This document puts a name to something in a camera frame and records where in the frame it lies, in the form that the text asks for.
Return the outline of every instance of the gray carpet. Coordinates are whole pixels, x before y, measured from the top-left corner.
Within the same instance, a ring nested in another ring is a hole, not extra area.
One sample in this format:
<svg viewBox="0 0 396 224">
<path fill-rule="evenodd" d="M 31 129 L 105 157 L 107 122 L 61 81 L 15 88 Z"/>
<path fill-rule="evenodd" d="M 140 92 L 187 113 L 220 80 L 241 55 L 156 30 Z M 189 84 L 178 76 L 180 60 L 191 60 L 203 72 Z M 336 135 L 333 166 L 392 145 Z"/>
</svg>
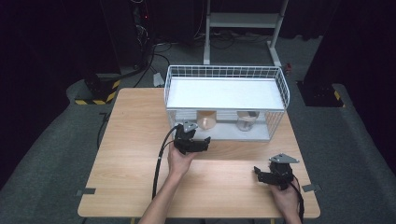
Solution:
<svg viewBox="0 0 396 224">
<path fill-rule="evenodd" d="M 263 41 L 246 37 L 233 45 L 213 41 L 212 64 L 272 65 Z M 278 39 L 276 50 L 282 64 L 291 63 L 286 77 L 290 88 L 288 113 L 311 181 L 317 192 L 321 215 L 305 223 L 396 223 L 396 178 L 366 132 L 364 124 L 339 84 L 346 107 L 307 107 L 296 86 L 303 80 L 320 39 Z M 161 45 L 156 51 L 171 64 L 202 64 L 203 43 L 187 47 Z M 155 56 L 152 67 L 165 78 L 167 61 Z M 148 70 L 137 88 L 153 87 Z M 121 88 L 131 88 L 141 74 L 125 78 Z M 70 106 L 44 131 L 23 158 L 0 193 L 0 223 L 131 223 L 130 218 L 88 218 L 77 214 L 97 152 L 98 132 L 111 105 L 75 105 L 82 80 L 67 95 Z M 195 219 L 169 219 L 167 223 L 200 223 Z M 206 223 L 269 223 L 269 220 L 208 219 Z"/>
</svg>

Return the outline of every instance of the white wire rack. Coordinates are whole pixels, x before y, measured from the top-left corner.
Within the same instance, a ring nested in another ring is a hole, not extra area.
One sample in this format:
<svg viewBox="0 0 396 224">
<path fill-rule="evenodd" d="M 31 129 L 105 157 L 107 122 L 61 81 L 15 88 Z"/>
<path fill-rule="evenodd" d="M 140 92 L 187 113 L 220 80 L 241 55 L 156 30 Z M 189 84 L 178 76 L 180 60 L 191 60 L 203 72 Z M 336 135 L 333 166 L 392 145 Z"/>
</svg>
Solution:
<svg viewBox="0 0 396 224">
<path fill-rule="evenodd" d="M 277 66 L 171 65 L 164 100 L 171 127 L 196 121 L 196 111 L 217 111 L 217 124 L 197 130 L 195 138 L 269 141 L 290 101 L 282 70 Z M 237 111 L 258 111 L 250 132 L 235 126 Z"/>
</svg>

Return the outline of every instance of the white metal stand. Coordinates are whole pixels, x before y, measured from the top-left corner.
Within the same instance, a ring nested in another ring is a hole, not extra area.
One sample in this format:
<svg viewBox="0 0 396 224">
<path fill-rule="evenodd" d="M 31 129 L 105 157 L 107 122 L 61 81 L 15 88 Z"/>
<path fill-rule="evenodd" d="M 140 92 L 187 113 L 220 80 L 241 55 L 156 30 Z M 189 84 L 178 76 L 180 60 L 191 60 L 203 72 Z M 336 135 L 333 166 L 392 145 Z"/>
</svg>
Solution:
<svg viewBox="0 0 396 224">
<path fill-rule="evenodd" d="M 283 18 L 285 17 L 288 2 L 289 0 L 283 0 L 279 13 L 211 13 L 210 0 L 207 0 L 204 64 L 210 64 L 210 27 L 249 27 L 274 29 L 272 40 L 267 41 L 267 46 L 274 65 L 281 66 L 280 60 L 277 57 L 275 44 Z"/>
</svg>

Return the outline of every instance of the wooden table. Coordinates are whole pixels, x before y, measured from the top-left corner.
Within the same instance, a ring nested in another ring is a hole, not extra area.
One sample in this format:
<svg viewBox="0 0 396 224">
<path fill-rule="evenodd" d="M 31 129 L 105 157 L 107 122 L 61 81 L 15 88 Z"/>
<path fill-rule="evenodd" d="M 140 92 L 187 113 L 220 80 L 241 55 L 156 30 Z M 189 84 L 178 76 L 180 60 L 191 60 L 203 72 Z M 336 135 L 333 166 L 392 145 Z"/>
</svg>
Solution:
<svg viewBox="0 0 396 224">
<path fill-rule="evenodd" d="M 158 153 L 169 132 L 163 89 L 122 89 L 107 124 L 87 183 L 94 194 L 82 196 L 82 217 L 141 217 L 151 201 Z M 301 186 L 310 184 L 287 114 L 269 143 L 212 140 L 198 155 L 177 190 L 169 217 L 281 217 L 266 184 L 253 166 L 269 172 L 268 159 L 286 153 Z M 158 189 L 168 173 L 163 153 Z M 318 217 L 313 191 L 303 192 L 304 217 Z"/>
</svg>

